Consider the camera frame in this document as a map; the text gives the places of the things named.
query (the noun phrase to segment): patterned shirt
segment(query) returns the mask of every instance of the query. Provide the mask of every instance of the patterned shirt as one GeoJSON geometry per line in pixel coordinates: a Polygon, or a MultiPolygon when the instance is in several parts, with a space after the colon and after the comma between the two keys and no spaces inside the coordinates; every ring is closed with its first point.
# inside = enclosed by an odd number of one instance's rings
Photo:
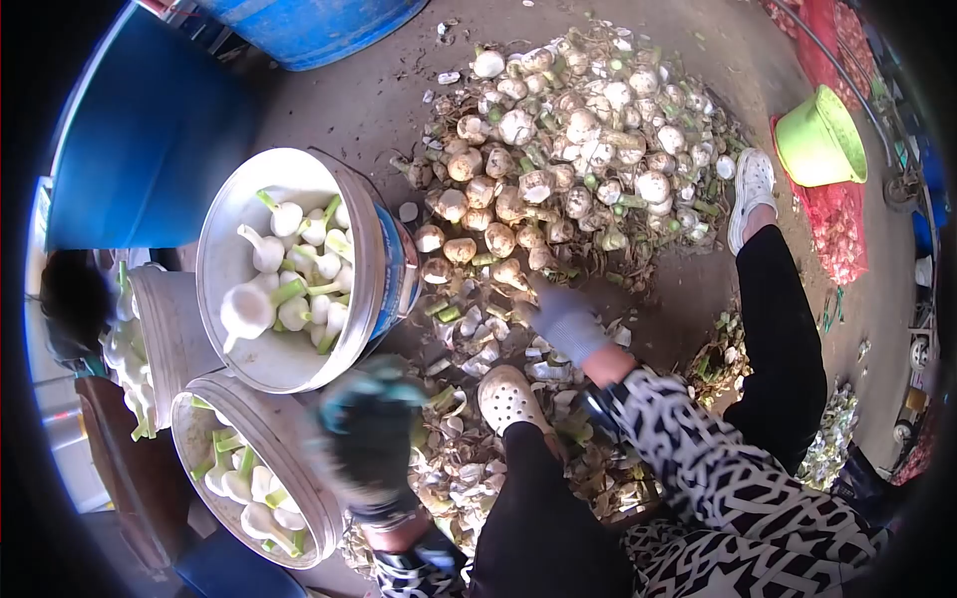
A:
{"type": "MultiPolygon", "coordinates": [[[[684,384],[635,370],[615,418],[677,520],[629,529],[635,597],[840,596],[888,542],[841,498],[805,488],[767,451],[692,403],[684,384]]],[[[385,596],[467,596],[460,576],[377,563],[385,596]]]]}

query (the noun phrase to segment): plastic bucket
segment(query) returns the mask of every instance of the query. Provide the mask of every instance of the plastic bucket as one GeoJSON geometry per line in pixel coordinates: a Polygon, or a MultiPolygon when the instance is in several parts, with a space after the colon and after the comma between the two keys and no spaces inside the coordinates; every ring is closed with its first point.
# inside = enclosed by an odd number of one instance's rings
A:
{"type": "Polygon", "coordinates": [[[60,117],[47,250],[195,241],[249,155],[257,112],[215,58],[129,3],[60,117]]]}
{"type": "Polygon", "coordinates": [[[196,257],[196,293],[210,342],[235,376],[250,387],[276,394],[322,387],[359,358],[368,341],[412,310],[418,295],[418,253],[412,237],[389,212],[373,203],[345,166],[289,147],[264,151],[239,167],[216,194],[203,225],[196,257]],[[271,234],[271,213],[256,197],[268,189],[278,201],[295,201],[309,213],[324,196],[339,193],[349,212],[356,263],[351,301],[332,354],[318,355],[308,335],[267,330],[252,341],[222,350],[226,329],[219,320],[226,292],[257,274],[253,248],[236,233],[246,224],[271,234]]]}
{"type": "Polygon", "coordinates": [[[289,71],[359,52],[397,30],[428,0],[197,0],[221,23],[289,71]]]}
{"type": "Polygon", "coordinates": [[[867,156],[854,120],[827,85],[778,121],[774,140],[781,165],[802,187],[867,180],[867,156]]]}
{"type": "Polygon", "coordinates": [[[312,468],[300,457],[298,425],[306,417],[302,404],[296,397],[252,390],[228,370],[189,382],[173,401],[172,435],[190,480],[189,471],[210,457],[208,432],[224,428],[211,410],[190,405],[193,394],[216,408],[245,436],[259,460],[279,478],[299,506],[309,530],[303,555],[294,559],[281,549],[263,550],[262,540],[253,540],[242,530],[239,517],[243,505],[217,496],[202,480],[194,480],[196,493],[210,511],[251,550],[278,565],[308,569],[328,558],[343,535],[342,511],[335,496],[323,488],[312,468]]]}
{"type": "Polygon", "coordinates": [[[146,360],[156,397],[156,427],[169,428],[173,398],[186,384],[223,367],[203,329],[192,272],[166,272],[154,266],[129,271],[140,311],[146,360]]]}

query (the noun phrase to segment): hair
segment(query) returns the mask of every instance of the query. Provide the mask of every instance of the hair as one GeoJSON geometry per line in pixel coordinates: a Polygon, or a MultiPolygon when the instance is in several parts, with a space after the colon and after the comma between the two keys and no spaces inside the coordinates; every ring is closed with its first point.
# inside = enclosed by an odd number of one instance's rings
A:
{"type": "Polygon", "coordinates": [[[40,308],[63,335],[100,353],[100,332],[113,316],[110,290],[90,252],[53,252],[40,279],[40,308]]]}

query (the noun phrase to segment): blue barrel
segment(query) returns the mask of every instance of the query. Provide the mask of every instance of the blue barrel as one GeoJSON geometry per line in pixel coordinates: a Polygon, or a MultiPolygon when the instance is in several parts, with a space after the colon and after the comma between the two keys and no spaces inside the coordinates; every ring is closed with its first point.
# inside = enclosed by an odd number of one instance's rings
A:
{"type": "Polygon", "coordinates": [[[355,54],[416,16],[428,0],[196,0],[287,71],[355,54]]]}
{"type": "Polygon", "coordinates": [[[47,249],[195,241],[249,155],[258,112],[214,57],[130,3],[60,118],[47,249]]]}

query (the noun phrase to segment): hand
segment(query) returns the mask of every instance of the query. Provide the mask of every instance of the hand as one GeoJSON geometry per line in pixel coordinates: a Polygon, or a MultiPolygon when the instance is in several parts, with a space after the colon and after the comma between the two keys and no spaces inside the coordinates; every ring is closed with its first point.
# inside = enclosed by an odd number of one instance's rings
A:
{"type": "Polygon", "coordinates": [[[582,367],[591,353],[611,343],[585,295],[551,284],[536,273],[528,277],[528,282],[538,295],[540,307],[518,301],[516,310],[577,367],[582,367]]]}
{"type": "Polygon", "coordinates": [[[388,525],[419,504],[406,478],[409,434],[414,409],[427,397],[404,374],[397,356],[371,358],[310,408],[305,452],[359,523],[388,525]]]}

